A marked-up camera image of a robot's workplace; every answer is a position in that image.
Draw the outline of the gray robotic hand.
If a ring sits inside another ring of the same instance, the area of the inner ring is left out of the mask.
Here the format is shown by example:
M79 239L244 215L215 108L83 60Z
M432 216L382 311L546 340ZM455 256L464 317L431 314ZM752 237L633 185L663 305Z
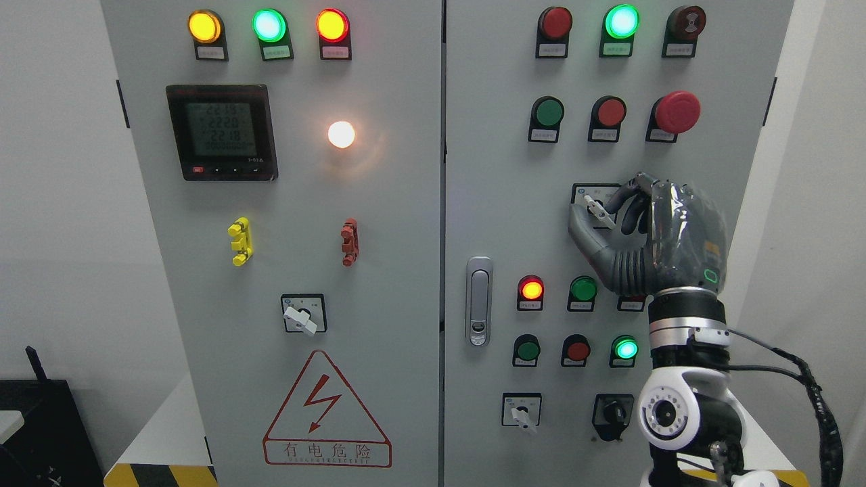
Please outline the gray robotic hand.
M677 287L723 290L727 228L712 201L689 185L638 172L603 205L608 213L629 207L622 234L646 235L641 247L617 250L594 229L590 204L571 204L568 232L606 289L619 296L650 296Z

